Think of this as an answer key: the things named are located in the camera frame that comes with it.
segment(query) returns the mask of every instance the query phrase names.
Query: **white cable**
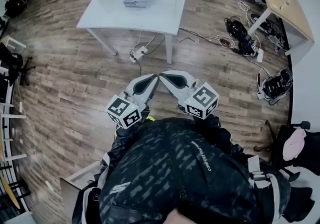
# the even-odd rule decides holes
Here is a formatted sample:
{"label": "white cable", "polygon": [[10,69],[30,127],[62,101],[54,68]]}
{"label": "white cable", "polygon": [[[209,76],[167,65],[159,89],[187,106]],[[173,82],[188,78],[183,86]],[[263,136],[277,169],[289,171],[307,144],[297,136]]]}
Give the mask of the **white cable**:
{"label": "white cable", "polygon": [[138,43],[137,43],[136,45],[134,45],[134,46],[133,46],[133,48],[130,50],[130,52],[129,52],[129,53],[131,53],[132,51],[134,52],[134,51],[135,51],[135,49],[134,49],[134,48],[140,44],[141,34],[142,34],[142,31],[140,31],[139,41],[138,41]]}
{"label": "white cable", "polygon": [[261,47],[261,42],[260,42],[260,40],[259,40],[258,36],[257,36],[254,32],[253,32],[253,34],[255,35],[255,37],[257,38],[257,40],[259,41],[260,48],[262,48],[262,47]]}
{"label": "white cable", "polygon": [[157,37],[158,36],[158,34],[159,33],[157,33],[149,42],[148,42],[148,44],[147,45],[145,45],[145,48],[155,39],[155,37]]}
{"label": "white cable", "polygon": [[[18,85],[18,92],[19,92],[20,102],[22,102],[19,85]],[[60,188],[60,185],[55,181],[54,177],[51,176],[46,170],[44,170],[44,169],[42,168],[42,165],[41,165],[40,162],[39,162],[39,159],[38,159],[38,156],[37,156],[37,151],[36,151],[37,142],[36,142],[36,138],[35,138],[35,132],[34,132],[34,130],[33,130],[33,128],[32,128],[31,123],[30,123],[29,120],[28,120],[28,116],[27,116],[26,110],[25,110],[23,107],[22,107],[22,109],[23,109],[24,114],[25,114],[25,116],[26,116],[26,119],[25,119],[25,120],[26,120],[26,122],[28,123],[28,125],[30,126],[30,129],[31,129],[32,138],[33,138],[33,143],[34,143],[34,149],[33,149],[33,150],[34,150],[35,159],[36,159],[38,165],[40,166],[40,168],[42,169],[42,171],[43,171],[46,175],[48,175],[48,177],[49,177],[50,179],[52,179],[52,181],[58,186],[58,188]]]}

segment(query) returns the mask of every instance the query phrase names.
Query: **backpack strap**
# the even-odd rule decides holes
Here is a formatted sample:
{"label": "backpack strap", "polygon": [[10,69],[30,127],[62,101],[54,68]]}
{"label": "backpack strap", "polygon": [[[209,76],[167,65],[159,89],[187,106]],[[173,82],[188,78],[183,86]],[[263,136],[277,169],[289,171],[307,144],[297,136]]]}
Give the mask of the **backpack strap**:
{"label": "backpack strap", "polygon": [[248,159],[249,183],[254,189],[261,212],[261,223],[276,224],[279,220],[280,191],[276,177],[260,170],[259,156]]}

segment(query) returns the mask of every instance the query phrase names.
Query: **cable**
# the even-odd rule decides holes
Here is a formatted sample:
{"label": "cable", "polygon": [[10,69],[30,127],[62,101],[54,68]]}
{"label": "cable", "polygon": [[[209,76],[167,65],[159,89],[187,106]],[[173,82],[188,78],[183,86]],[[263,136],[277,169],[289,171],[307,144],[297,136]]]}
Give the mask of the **cable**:
{"label": "cable", "polygon": [[139,77],[141,77],[141,70],[142,70],[141,65],[140,65],[140,63],[138,62],[138,60],[137,60],[136,58],[134,58],[134,60],[135,60],[136,63],[139,65],[139,69],[140,69],[140,71],[139,71]]}
{"label": "cable", "polygon": [[134,46],[133,46],[133,48],[130,50],[130,53],[131,53],[132,51],[135,51],[135,49],[134,49],[134,48],[140,44],[141,34],[142,34],[142,31],[140,31],[139,41],[138,41],[138,43],[137,43],[136,45],[134,45]]}
{"label": "cable", "polygon": [[192,35],[195,35],[195,36],[197,36],[199,38],[203,38],[204,40],[206,40],[206,41],[208,41],[208,42],[210,42],[211,44],[214,44],[214,45],[218,45],[218,44],[213,43],[211,41],[212,38],[217,40],[219,42],[219,45],[222,46],[222,47],[230,47],[230,46],[234,46],[235,45],[234,40],[229,35],[219,35],[219,36],[227,36],[227,37],[229,37],[228,39],[232,40],[232,44],[228,40],[226,40],[225,38],[218,38],[218,37],[213,37],[213,36],[205,37],[205,36],[202,36],[201,34],[198,34],[198,33],[194,32],[194,31],[191,31],[191,30],[183,28],[183,27],[180,27],[180,29],[183,30],[183,31],[189,32]]}
{"label": "cable", "polygon": [[157,33],[157,34],[148,42],[148,44],[147,44],[145,47],[149,46],[149,44],[150,44],[158,35],[159,35],[159,33]]}
{"label": "cable", "polygon": [[[20,87],[19,85],[17,86],[18,88],[18,92],[19,92],[19,97],[20,97],[20,102],[22,102],[22,98],[21,98],[21,94],[20,94]],[[36,138],[35,138],[35,132],[32,128],[32,125],[31,123],[29,122],[29,119],[28,119],[28,116],[27,116],[27,112],[26,110],[22,107],[23,111],[24,111],[24,114],[26,116],[26,122],[28,123],[28,125],[30,126],[30,129],[31,129],[31,133],[32,133],[32,138],[33,138],[33,143],[34,143],[34,155],[35,155],[35,159],[36,159],[36,162],[38,163],[38,165],[40,166],[40,168],[42,169],[42,171],[58,186],[58,188],[60,188],[60,185],[55,181],[54,177],[51,176],[46,170],[43,169],[42,165],[40,164],[39,162],[39,159],[38,159],[38,156],[37,156],[37,151],[36,151],[36,145],[37,145],[37,142],[36,142]]]}
{"label": "cable", "polygon": [[150,51],[149,53],[143,53],[144,55],[148,55],[148,54],[151,54],[153,52],[155,52],[155,50],[162,44],[162,42],[164,42],[166,38],[164,38],[152,51]]}
{"label": "cable", "polygon": [[252,62],[250,59],[248,59],[245,55],[242,55],[245,59],[247,59],[249,62],[251,62],[251,63],[253,63],[253,64],[255,64],[256,66],[258,66],[258,67],[260,67],[261,69],[263,69],[266,73],[267,73],[267,75],[270,77],[270,73],[268,72],[268,70],[266,69],[266,68],[264,68],[264,67],[262,67],[261,65],[259,65],[259,64],[257,64],[256,62]]}

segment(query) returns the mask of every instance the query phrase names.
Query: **black device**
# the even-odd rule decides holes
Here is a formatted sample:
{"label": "black device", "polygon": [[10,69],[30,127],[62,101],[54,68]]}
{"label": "black device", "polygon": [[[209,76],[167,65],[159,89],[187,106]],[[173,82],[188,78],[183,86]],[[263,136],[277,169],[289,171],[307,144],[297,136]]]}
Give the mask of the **black device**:
{"label": "black device", "polygon": [[3,61],[9,70],[9,85],[12,86],[15,80],[18,78],[19,73],[21,73],[20,85],[24,85],[24,83],[29,86],[29,80],[27,73],[31,69],[35,69],[35,66],[27,68],[29,60],[32,60],[32,57],[29,57],[26,61],[25,66],[23,67],[23,59],[20,54],[14,54],[16,57],[11,54],[11,52],[7,49],[7,47],[1,42],[0,43],[0,60]]}
{"label": "black device", "polygon": [[258,48],[255,45],[255,41],[248,35],[244,25],[236,19],[233,21],[231,19],[225,19],[224,22],[228,33],[239,41],[239,52],[234,52],[244,56],[256,56]]}
{"label": "black device", "polygon": [[236,19],[234,19],[233,21],[230,19],[225,19],[224,21],[226,24],[226,30],[236,39],[244,40],[246,36],[249,36],[247,29],[240,21]]}
{"label": "black device", "polygon": [[269,99],[277,99],[292,87],[293,82],[292,73],[286,68],[279,75],[269,77],[265,81],[262,90]]}
{"label": "black device", "polygon": [[10,18],[14,18],[20,15],[26,7],[27,5],[22,0],[8,0],[5,3],[5,8],[7,9],[5,14]]}
{"label": "black device", "polygon": [[6,22],[3,21],[3,20],[1,19],[1,17],[0,17],[0,30],[2,30],[2,29],[4,28],[5,24],[6,24]]}
{"label": "black device", "polygon": [[[250,14],[250,20],[252,23],[255,23],[259,17],[260,16],[255,13]],[[288,51],[290,49],[290,47],[286,44],[284,35],[280,32],[273,21],[266,19],[259,25],[258,28],[263,31],[268,40],[275,45],[276,52],[279,52],[280,49],[283,49],[284,51]]]}
{"label": "black device", "polygon": [[7,97],[8,82],[5,80],[5,76],[0,74],[0,102],[5,103]]}

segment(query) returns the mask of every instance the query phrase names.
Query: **white table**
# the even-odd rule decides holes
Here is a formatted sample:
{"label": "white table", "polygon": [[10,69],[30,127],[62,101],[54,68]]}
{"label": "white table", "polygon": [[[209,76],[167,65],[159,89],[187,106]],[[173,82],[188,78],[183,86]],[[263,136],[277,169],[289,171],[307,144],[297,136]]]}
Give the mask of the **white table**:
{"label": "white table", "polygon": [[298,0],[265,0],[267,4],[267,9],[263,12],[260,18],[251,26],[248,30],[248,34],[252,35],[254,31],[265,21],[271,13],[282,18],[287,24],[290,24],[292,28],[300,34],[300,41],[294,46],[291,44],[292,48],[285,54],[289,55],[292,53],[293,49],[299,48],[309,41],[314,42],[314,36],[311,28],[308,24],[307,18],[304,11],[298,2]]}
{"label": "white table", "polygon": [[92,0],[76,27],[87,29],[113,55],[116,55],[117,51],[101,34],[101,29],[132,29],[163,33],[166,40],[166,60],[167,63],[171,64],[173,51],[172,36],[177,36],[178,34],[185,5],[184,2],[185,0],[177,0],[175,12],[172,15],[162,12],[162,10],[166,10],[166,7],[163,6],[157,13],[150,14],[149,16],[126,15],[115,19],[114,16],[108,14],[106,9],[97,0]]}

